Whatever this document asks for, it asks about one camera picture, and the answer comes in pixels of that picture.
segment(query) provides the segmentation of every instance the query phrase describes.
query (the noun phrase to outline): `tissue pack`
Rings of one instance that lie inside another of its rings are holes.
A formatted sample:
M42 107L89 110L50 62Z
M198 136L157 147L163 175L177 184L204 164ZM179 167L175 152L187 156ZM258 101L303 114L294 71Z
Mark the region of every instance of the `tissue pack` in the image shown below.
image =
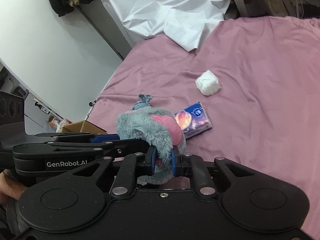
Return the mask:
M174 116L186 139L212 128L200 102L187 107Z

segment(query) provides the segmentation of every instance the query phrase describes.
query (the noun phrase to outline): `cardboard box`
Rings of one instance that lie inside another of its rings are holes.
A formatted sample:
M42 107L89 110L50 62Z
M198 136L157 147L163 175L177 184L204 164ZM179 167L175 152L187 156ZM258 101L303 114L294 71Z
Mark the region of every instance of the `cardboard box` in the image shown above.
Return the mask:
M80 121L63 126L62 132L90 132L107 134L107 131L95 126L88 121Z

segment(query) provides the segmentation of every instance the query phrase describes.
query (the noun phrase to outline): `white door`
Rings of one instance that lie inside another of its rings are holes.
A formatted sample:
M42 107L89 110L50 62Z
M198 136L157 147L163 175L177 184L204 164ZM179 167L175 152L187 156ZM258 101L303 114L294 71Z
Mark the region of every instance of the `white door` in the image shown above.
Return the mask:
M63 118L86 118L121 59L84 16L58 17L49 0L0 0L0 60Z

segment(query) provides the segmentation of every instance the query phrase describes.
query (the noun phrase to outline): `pink plush patch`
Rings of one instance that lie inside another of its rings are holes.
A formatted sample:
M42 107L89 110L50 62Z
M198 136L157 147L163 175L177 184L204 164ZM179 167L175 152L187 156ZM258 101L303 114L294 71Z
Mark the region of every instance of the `pink plush patch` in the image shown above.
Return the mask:
M182 140L182 131L177 121L169 115L152 115L151 118L168 129L173 145L179 145Z

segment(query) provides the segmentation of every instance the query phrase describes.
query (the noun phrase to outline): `blue-gray fur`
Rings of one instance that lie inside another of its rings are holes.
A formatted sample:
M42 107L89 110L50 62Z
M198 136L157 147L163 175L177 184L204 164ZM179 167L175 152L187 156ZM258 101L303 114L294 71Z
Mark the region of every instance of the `blue-gray fur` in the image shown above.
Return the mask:
M163 125L154 121L152 115L173 115L163 108L151 106L142 107L134 112L124 113L118 116L116 129L120 139L141 138L150 145L154 145L158 151L158 157L163 164L156 166L153 176L142 176L140 180L151 184L163 184L172 178L171 156L172 139L170 132ZM178 145L179 152L183 154L186 148L186 139L182 134L182 141Z
M131 110L137 110L142 107L151 106L150 104L150 100L152 99L151 95L139 94L139 98L141 99L141 101L137 101L133 105L133 107L131 107Z

